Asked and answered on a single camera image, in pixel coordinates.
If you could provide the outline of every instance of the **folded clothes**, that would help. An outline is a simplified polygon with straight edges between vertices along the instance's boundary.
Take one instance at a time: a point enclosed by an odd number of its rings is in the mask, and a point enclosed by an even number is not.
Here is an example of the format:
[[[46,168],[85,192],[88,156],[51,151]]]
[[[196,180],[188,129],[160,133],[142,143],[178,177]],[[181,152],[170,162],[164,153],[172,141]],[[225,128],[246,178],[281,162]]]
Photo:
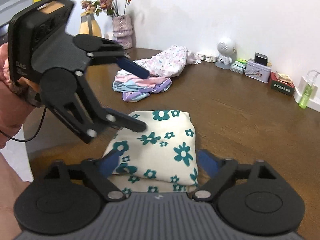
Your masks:
[[[132,192],[166,193],[191,192],[196,186],[180,185],[178,182],[164,182],[156,179],[143,179],[132,175],[111,175],[108,177],[126,195]]]
[[[112,89],[122,92],[122,99],[127,102],[137,102],[150,96],[150,93],[167,91],[171,86],[170,78],[148,77],[141,79],[135,75],[116,75]]]
[[[189,113],[179,110],[156,110],[135,111],[129,115],[145,122],[147,129],[143,132],[132,132],[123,128],[111,140],[104,155],[111,150],[121,153],[117,155],[118,166],[113,174],[129,173],[141,179],[197,186],[196,131]],[[108,166],[111,163],[114,168],[113,161],[108,161],[101,169],[109,171]],[[172,184],[169,184],[169,188],[171,191],[174,190]]]
[[[201,59],[183,46],[171,46],[152,58],[136,60],[135,63],[147,69],[152,75],[159,77],[176,77],[181,74],[186,64],[198,64]],[[128,75],[121,70],[118,75]]]
[[[150,71],[147,79],[138,78],[120,70],[113,82],[113,90],[122,92],[122,99],[137,102],[150,96],[150,93],[167,91],[171,85],[170,77],[178,76],[186,64],[197,64],[201,60],[196,54],[188,52],[186,47],[172,46],[151,59],[136,60],[135,63]]]

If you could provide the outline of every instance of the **flower vase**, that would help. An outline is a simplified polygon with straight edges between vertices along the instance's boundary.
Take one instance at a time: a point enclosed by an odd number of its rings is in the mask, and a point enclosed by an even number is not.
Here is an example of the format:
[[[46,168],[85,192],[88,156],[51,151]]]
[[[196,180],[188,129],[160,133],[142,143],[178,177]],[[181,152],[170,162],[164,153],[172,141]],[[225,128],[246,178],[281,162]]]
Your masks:
[[[86,11],[81,14],[81,25],[79,33],[102,37],[100,27],[95,20],[92,11]]]
[[[131,25],[131,18],[129,15],[118,16],[112,18],[113,36],[116,41],[119,42],[124,49],[132,48],[133,28]]]

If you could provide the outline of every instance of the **small black box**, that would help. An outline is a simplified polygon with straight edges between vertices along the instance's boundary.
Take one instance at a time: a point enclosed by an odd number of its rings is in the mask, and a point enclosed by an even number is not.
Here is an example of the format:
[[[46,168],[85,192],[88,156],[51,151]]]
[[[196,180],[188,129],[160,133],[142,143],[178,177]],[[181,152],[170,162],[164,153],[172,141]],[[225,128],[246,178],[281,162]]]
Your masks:
[[[266,66],[268,64],[268,57],[260,53],[256,53],[254,56],[254,62]]]

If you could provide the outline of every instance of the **astronaut figurine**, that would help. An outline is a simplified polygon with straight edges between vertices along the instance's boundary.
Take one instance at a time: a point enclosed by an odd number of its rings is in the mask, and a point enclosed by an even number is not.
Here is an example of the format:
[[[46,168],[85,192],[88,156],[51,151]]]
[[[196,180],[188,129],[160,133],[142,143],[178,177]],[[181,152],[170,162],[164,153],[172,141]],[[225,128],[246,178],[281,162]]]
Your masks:
[[[215,65],[219,68],[230,69],[232,58],[230,57],[236,51],[236,44],[230,38],[223,38],[218,42],[217,48],[219,56]]]

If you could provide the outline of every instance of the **yellow vase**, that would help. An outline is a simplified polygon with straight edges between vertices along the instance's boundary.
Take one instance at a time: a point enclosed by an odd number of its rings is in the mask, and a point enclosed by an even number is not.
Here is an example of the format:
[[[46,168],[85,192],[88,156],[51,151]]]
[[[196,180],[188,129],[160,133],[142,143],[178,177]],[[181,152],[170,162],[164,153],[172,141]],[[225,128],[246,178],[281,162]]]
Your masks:
[[[93,11],[86,11],[81,14],[79,33],[102,37],[100,27],[94,18]]]

